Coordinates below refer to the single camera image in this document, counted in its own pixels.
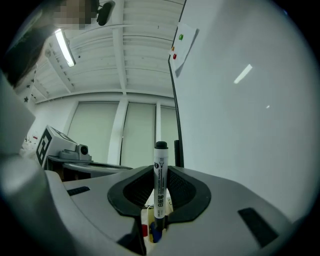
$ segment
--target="headphones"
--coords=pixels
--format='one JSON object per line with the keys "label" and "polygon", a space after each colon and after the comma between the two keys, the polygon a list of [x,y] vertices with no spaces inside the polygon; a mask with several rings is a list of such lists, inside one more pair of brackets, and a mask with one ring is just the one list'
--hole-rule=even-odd
{"label": "headphones", "polygon": [[99,5],[102,8],[97,11],[98,18],[96,22],[98,22],[100,26],[104,26],[108,22],[115,5],[114,1],[106,2],[103,6]]}

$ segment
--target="ceiling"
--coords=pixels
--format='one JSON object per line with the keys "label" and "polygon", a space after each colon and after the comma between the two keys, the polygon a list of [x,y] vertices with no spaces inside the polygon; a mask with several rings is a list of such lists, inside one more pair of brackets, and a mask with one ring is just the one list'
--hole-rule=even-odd
{"label": "ceiling", "polygon": [[75,66],[67,65],[55,35],[48,39],[49,54],[20,86],[35,77],[34,102],[97,92],[174,97],[168,57],[184,0],[114,1],[105,26],[94,22],[83,30],[64,30]]}

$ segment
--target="fluorescent tube light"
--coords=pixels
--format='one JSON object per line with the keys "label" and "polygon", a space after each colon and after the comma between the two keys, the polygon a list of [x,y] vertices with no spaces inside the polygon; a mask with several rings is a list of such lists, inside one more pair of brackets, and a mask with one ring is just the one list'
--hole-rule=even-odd
{"label": "fluorescent tube light", "polygon": [[69,67],[73,67],[76,63],[74,61],[74,58],[71,55],[69,47],[66,44],[64,34],[62,33],[62,30],[60,28],[57,31],[55,31],[55,37],[59,43],[60,49],[66,60],[66,63],[68,64]]}
{"label": "fluorescent tube light", "polygon": [[234,80],[234,83],[239,83],[252,69],[252,66],[249,64],[246,68],[241,72],[241,74]]}

